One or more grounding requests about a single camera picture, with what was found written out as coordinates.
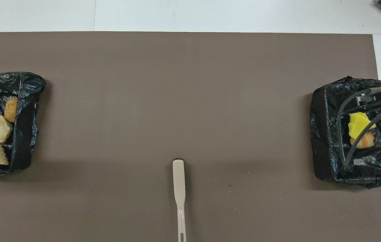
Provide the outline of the yellow sponge piece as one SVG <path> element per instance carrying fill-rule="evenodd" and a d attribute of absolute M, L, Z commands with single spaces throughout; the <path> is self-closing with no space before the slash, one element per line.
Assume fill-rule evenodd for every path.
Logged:
<path fill-rule="evenodd" d="M 353 132 L 353 131 L 357 131 L 357 132 L 362 132 L 367 126 L 369 123 L 366 123 L 366 122 L 349 122 L 348 123 L 348 128 L 349 128 L 349 132 Z"/>
<path fill-rule="evenodd" d="M 363 113 L 363 112 L 350 113 L 349 116 L 350 116 L 350 122 L 366 122 L 366 123 L 370 122 L 366 113 Z"/>

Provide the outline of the brown fried nugget toy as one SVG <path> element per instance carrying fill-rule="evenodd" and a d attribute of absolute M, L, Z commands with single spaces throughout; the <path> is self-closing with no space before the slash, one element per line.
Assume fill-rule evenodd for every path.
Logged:
<path fill-rule="evenodd" d="M 4 118 L 11 123 L 14 123 L 17 115 L 17 104 L 18 98 L 10 98 L 6 101 L 6 106 L 4 109 Z"/>

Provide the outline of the black bag lined bin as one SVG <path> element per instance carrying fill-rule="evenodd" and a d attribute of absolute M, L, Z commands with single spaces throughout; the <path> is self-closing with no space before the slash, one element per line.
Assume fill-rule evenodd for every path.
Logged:
<path fill-rule="evenodd" d="M 313 92 L 310 106 L 311 145 L 315 176 L 336 183 L 381 186 L 381 112 L 366 113 L 370 124 L 350 144 L 350 113 L 359 112 L 356 98 L 380 80 L 345 77 Z M 374 146 L 357 149 L 366 132 L 374 135 Z"/>
<path fill-rule="evenodd" d="M 45 87 L 46 81 L 34 73 L 0 73 L 0 116 L 4 116 L 6 101 L 18 98 L 13 131 L 6 143 L 0 143 L 9 161 L 9 165 L 0 165 L 0 175 L 30 166 L 38 134 L 38 100 Z"/>

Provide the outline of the brown table mat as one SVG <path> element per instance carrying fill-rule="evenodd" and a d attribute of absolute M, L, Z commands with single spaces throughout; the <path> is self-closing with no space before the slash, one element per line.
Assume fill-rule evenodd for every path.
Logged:
<path fill-rule="evenodd" d="M 313 91 L 377 79 L 369 34 L 0 33 L 42 76 L 30 167 L 0 176 L 0 242 L 381 241 L 381 187 L 314 175 Z"/>

